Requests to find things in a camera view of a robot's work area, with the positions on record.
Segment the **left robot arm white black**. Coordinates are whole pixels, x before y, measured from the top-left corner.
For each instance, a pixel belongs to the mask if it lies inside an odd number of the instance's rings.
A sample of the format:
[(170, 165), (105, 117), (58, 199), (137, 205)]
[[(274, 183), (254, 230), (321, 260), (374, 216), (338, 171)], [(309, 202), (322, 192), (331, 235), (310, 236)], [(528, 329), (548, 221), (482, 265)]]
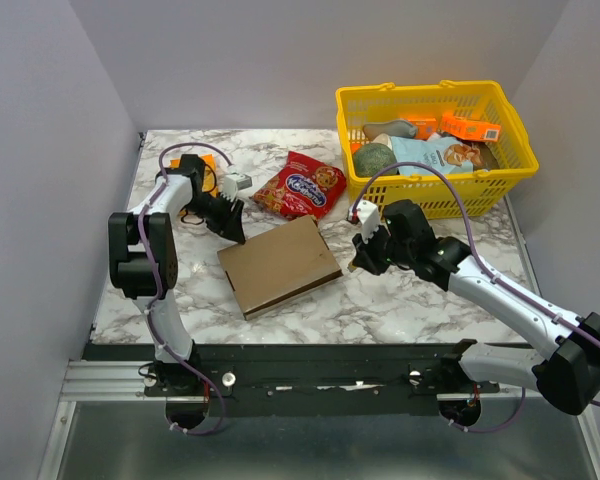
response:
[(215, 189), (207, 189), (206, 170), (200, 156), (187, 154), (176, 167), (161, 168), (139, 205), (108, 219), (111, 283), (145, 315), (155, 359), (173, 364), (167, 382), (181, 395), (200, 387), (202, 372), (175, 300), (178, 258), (172, 221), (186, 211), (219, 237), (237, 244), (246, 241), (244, 202), (238, 193), (252, 186), (251, 178), (230, 170)]

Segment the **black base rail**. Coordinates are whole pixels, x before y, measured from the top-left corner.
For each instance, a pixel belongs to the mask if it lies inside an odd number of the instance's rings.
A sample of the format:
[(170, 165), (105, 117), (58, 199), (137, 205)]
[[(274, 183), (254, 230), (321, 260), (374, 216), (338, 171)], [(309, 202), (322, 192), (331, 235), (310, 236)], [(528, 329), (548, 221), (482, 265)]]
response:
[(168, 419), (207, 428), (220, 416), (331, 417), (460, 410), (504, 390), (452, 366), (452, 344), (214, 345), (196, 347), (206, 386), (179, 364), (161, 364), (149, 345), (88, 345), (82, 361), (120, 373), (134, 400), (162, 400)]

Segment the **green round melon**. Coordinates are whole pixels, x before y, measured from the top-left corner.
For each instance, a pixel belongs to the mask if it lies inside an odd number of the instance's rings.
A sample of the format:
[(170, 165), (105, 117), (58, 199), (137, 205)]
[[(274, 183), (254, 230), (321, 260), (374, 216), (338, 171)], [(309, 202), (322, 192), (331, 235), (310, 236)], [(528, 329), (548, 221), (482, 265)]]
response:
[[(373, 177), (378, 172), (397, 163), (394, 152), (386, 145), (368, 143), (358, 148), (352, 155), (355, 174), (361, 178)], [(397, 168), (387, 170), (385, 175), (395, 175)]]

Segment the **grey pouch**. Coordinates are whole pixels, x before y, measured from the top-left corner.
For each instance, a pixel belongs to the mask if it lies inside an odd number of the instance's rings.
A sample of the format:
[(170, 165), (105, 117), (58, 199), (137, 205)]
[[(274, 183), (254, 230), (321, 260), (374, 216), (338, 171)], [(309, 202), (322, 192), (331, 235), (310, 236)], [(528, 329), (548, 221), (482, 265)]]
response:
[(362, 126), (362, 132), (373, 141), (381, 135), (414, 139), (418, 134), (418, 127), (405, 119), (395, 119), (386, 122), (370, 122)]

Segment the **orange carton box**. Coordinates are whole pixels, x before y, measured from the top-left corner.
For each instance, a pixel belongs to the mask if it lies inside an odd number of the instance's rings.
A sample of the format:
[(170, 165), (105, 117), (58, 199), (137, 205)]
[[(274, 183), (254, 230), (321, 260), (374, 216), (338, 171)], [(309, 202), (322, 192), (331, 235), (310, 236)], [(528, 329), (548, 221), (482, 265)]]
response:
[(439, 130), (464, 141), (497, 142), (501, 133), (501, 126), (447, 113), (440, 119)]

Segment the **light blue chips bag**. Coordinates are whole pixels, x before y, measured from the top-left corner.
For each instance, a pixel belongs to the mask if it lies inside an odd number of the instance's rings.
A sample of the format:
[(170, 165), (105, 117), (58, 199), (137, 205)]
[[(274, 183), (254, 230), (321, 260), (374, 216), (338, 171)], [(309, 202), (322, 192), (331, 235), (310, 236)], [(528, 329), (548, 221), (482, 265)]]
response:
[(433, 140), (391, 136), (390, 141), (398, 162), (426, 165), (445, 176), (487, 168), (476, 144), (465, 143), (453, 136), (436, 137)]

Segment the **red candy bag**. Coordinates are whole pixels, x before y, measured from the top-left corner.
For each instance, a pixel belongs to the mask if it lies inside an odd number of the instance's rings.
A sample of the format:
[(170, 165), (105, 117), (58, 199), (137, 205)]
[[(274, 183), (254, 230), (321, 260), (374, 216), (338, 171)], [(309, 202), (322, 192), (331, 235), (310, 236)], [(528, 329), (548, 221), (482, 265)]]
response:
[(346, 190), (337, 167), (298, 152), (289, 152), (284, 167), (253, 195), (253, 201), (287, 219), (309, 215), (322, 219)]

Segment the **orange snack packet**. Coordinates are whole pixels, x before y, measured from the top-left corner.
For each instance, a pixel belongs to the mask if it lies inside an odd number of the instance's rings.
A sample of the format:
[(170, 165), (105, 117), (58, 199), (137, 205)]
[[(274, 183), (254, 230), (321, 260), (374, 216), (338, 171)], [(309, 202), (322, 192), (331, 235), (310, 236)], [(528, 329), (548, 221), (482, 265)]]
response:
[(218, 180), (216, 175), (216, 162), (212, 154), (202, 155), (201, 159), (205, 163), (202, 191), (210, 193), (212, 196), (218, 194)]

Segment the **yellow plastic basket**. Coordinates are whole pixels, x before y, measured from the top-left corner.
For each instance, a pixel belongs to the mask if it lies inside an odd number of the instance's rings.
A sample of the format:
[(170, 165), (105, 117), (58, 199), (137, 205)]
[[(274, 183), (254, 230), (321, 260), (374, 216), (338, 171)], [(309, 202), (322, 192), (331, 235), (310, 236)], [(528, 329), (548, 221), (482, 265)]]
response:
[(351, 201), (401, 199), (430, 219), (481, 216), (539, 169), (529, 136), (501, 86), (490, 80), (437, 85), (341, 87), (337, 130)]

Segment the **small orange box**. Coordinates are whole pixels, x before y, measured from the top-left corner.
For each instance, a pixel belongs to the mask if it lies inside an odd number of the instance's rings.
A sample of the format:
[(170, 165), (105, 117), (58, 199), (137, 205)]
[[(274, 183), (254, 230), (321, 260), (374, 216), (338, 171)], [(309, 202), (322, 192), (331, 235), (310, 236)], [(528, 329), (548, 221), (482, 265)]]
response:
[(426, 116), (403, 116), (415, 128), (414, 139), (428, 140), (438, 129), (438, 119)]

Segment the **brown cardboard express box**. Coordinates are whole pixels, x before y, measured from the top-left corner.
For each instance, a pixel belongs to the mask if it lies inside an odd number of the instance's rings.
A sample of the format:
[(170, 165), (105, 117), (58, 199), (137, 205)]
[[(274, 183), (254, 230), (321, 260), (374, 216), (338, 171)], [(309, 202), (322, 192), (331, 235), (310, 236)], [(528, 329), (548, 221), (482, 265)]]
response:
[(247, 320), (343, 276), (310, 216), (220, 250), (218, 259)]

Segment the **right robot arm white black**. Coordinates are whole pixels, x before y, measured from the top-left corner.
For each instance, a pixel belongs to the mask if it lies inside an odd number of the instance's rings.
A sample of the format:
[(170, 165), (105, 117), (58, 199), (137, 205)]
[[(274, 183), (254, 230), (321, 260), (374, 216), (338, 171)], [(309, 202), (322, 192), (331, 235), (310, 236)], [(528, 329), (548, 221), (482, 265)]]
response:
[(600, 315), (582, 317), (521, 287), (451, 236), (435, 235), (410, 200), (379, 209), (361, 201), (350, 213), (360, 225), (352, 267), (379, 276), (396, 267), (458, 295), (520, 335), (529, 349), (474, 340), (457, 344), (440, 367), (440, 379), (460, 392), (474, 381), (539, 392), (558, 410), (579, 415), (600, 392)]

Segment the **aluminium frame profile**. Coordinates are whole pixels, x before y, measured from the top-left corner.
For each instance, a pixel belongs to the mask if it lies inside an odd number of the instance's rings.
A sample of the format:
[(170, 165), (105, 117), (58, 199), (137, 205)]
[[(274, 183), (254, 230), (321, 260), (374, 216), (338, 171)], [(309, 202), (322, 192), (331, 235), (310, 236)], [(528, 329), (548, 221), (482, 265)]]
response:
[[(150, 397), (144, 392), (144, 380), (137, 368), (144, 361), (70, 361), (62, 382), (59, 403), (52, 432), (40, 469), (38, 479), (59, 478), (61, 460), (69, 436), (69, 429), (78, 403), (82, 402), (193, 402), (198, 397), (158, 396)], [(499, 393), (480, 394), (483, 400), (501, 400), (515, 397), (519, 388), (505, 385)], [(586, 456), (591, 461), (595, 478), (600, 479), (600, 435), (592, 407), (587, 407), (577, 417)]]

